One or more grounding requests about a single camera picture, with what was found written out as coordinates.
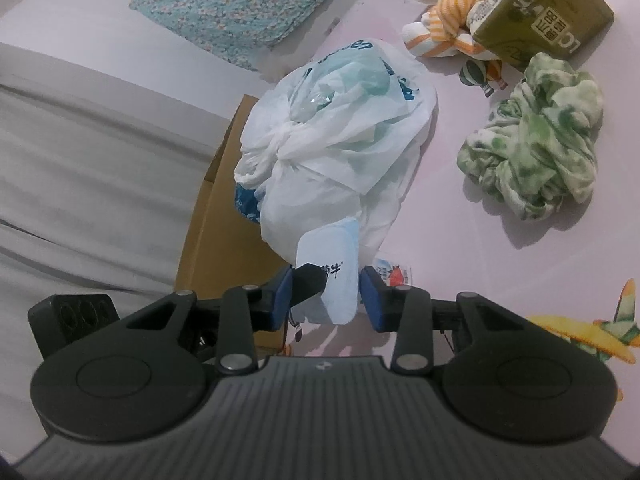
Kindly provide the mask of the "white blue tissue pack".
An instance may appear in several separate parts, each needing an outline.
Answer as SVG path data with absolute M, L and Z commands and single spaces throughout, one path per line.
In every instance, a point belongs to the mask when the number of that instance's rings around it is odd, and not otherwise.
M 352 217 L 305 233 L 299 240 L 296 266 L 310 263 L 326 276 L 320 296 L 292 307 L 292 320 L 326 325 L 348 324 L 358 307 L 359 223 Z

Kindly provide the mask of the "green tie-dye scrunchie cloth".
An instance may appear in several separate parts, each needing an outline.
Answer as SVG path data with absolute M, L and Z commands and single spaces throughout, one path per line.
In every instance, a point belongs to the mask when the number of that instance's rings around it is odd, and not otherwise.
M 590 73 L 539 52 L 484 128 L 465 138 L 457 166 L 519 219 L 547 219 L 567 197 L 590 199 L 602 117 L 602 90 Z

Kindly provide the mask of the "orange striped plush toy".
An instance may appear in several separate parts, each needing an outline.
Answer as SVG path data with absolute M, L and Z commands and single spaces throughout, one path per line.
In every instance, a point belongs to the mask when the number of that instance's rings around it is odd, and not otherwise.
M 483 89 L 491 96 L 494 88 L 508 85 L 502 78 L 502 62 L 471 35 L 469 15 L 485 0 L 437 0 L 420 17 L 401 29 L 401 40 L 406 49 L 420 60 L 451 58 L 463 54 L 470 59 L 462 67 L 461 81 L 467 86 Z

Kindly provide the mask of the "gold tissue pack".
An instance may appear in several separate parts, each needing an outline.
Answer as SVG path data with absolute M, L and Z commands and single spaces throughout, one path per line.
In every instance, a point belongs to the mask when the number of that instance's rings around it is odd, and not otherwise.
M 604 0 L 482 0 L 468 15 L 472 38 L 518 70 L 538 52 L 567 60 L 612 21 Z

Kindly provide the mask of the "brown cardboard box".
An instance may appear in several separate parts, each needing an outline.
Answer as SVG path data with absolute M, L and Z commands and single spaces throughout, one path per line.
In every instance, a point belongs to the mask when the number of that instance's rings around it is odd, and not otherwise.
M 257 100 L 244 96 L 203 179 L 182 248 L 175 314 L 179 344 L 203 359 L 256 361 L 285 347 L 285 324 L 259 326 L 262 286 L 289 266 L 262 240 L 259 226 L 235 208 L 234 168 L 240 136 Z

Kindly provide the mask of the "white plastic bag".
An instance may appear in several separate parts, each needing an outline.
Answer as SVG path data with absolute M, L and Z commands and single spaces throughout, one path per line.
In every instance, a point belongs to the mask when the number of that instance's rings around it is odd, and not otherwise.
M 241 134 L 236 206 L 293 262 L 307 232 L 345 218 L 374 255 L 397 218 L 437 105 L 426 67 L 361 39 L 296 68 L 253 106 Z

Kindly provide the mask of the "grey sofa cover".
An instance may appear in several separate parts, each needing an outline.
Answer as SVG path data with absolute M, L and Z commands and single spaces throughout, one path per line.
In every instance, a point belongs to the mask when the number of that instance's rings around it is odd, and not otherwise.
M 225 119 L 17 47 L 1 49 L 1 454 L 44 436 L 29 401 L 28 310 L 105 294 L 122 314 L 168 294 Z

